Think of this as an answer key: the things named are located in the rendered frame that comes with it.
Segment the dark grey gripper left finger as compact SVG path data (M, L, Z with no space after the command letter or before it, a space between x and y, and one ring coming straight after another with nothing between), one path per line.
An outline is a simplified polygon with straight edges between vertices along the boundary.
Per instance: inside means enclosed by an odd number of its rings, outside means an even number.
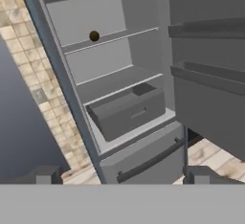
M38 185L63 184L62 173L62 168L59 166L41 166L26 175L16 178L14 182L16 184Z

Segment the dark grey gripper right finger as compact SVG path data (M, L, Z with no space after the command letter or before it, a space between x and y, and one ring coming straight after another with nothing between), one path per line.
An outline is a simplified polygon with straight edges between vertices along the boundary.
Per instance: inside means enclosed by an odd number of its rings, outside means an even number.
M183 183L193 185L240 185L241 181L221 176L207 166L189 166L188 175L184 177Z

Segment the dark grey cabinet panel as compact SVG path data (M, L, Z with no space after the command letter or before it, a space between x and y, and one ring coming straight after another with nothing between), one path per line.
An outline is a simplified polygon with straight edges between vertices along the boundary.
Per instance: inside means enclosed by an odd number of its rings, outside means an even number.
M42 166L70 169L0 36L0 180Z

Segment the dark green avocado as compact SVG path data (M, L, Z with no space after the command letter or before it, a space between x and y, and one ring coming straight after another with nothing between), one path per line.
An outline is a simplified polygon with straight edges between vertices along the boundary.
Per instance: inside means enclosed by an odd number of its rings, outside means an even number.
M89 34L89 38L91 41L98 41L100 39L100 34L97 31L92 31Z

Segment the grey freezer drawer front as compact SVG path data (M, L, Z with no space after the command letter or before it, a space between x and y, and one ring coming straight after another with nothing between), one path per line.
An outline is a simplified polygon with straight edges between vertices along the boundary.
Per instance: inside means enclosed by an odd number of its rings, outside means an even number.
M174 122L103 159L100 167L105 182L119 184L117 181L119 171L131 170L174 145L175 138L183 139L183 137L183 126ZM172 184L181 177L183 165L183 147L180 147L162 162L121 184Z

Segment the grey fridge crisper drawer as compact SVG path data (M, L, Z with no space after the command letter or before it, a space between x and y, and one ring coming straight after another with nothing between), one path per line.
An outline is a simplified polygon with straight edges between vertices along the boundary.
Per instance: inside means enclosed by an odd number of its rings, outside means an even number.
M107 142L166 113L164 90L141 83L119 94L86 106Z

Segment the grey fridge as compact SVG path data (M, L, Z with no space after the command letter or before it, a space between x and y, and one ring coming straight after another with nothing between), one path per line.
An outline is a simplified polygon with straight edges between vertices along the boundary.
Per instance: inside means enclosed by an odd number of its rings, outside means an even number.
M24 0L95 171L176 119L167 0ZM97 31L98 41L89 34ZM164 90L166 113L107 142L86 106L141 83Z

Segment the grey fridge door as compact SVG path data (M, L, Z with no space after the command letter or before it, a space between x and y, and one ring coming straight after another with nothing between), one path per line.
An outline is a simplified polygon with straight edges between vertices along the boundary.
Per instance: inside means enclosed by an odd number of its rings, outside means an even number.
M245 0L168 0L179 122L245 161Z

